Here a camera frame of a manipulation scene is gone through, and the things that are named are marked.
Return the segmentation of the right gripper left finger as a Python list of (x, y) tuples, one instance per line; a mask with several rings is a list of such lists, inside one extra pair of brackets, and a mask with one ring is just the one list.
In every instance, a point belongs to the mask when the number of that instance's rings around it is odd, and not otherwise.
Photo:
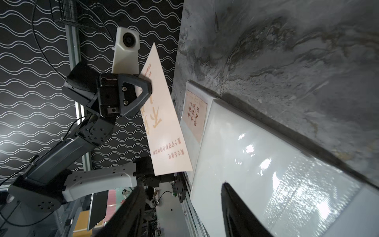
[(97, 237), (139, 237), (142, 235), (146, 193), (139, 184), (113, 215)]

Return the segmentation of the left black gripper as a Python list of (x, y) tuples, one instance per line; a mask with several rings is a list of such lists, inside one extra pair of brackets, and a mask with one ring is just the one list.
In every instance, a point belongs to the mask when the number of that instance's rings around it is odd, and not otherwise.
[(149, 79), (131, 74), (101, 74), (97, 96), (101, 117), (135, 116), (152, 94)]

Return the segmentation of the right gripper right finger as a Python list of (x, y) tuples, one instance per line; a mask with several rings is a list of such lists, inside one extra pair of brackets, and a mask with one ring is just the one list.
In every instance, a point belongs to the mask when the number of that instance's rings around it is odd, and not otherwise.
[(222, 184), (221, 199), (227, 237), (272, 236), (227, 182)]

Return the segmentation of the beige card red characters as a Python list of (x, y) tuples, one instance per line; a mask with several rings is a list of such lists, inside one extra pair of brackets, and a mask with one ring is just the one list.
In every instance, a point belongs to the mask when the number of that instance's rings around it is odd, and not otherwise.
[(182, 119), (198, 143), (201, 142), (206, 119), (207, 104), (194, 93), (186, 90)]

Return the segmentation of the white photo album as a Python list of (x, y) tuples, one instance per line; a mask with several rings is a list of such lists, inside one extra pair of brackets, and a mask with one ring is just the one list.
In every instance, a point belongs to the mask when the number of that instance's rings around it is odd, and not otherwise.
[(188, 82), (186, 90), (207, 104), (200, 143), (182, 117), (180, 126), (193, 167), (187, 173), (190, 200), (210, 237), (226, 234), (221, 199), (225, 182), (275, 237), (378, 236), (376, 189), (194, 83)]

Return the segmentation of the beige card gold characters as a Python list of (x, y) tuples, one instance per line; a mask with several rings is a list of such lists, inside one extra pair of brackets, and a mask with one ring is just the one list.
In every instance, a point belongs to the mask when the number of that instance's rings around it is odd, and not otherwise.
[(141, 109), (156, 176), (192, 171), (192, 164), (173, 105), (156, 45), (140, 78), (151, 82), (152, 94)]

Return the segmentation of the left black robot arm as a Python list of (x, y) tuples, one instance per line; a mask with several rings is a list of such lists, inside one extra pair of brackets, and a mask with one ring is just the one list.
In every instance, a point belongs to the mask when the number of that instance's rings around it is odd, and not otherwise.
[(120, 117), (132, 118), (152, 94), (152, 84), (135, 74), (100, 74), (79, 63), (67, 76), (63, 93), (77, 100), (89, 115), (43, 156), (35, 156), (8, 193), (38, 211), (53, 212), (81, 197), (139, 183), (156, 188), (174, 180), (172, 174), (155, 175), (151, 157), (121, 167), (69, 170), (81, 156), (108, 141)]

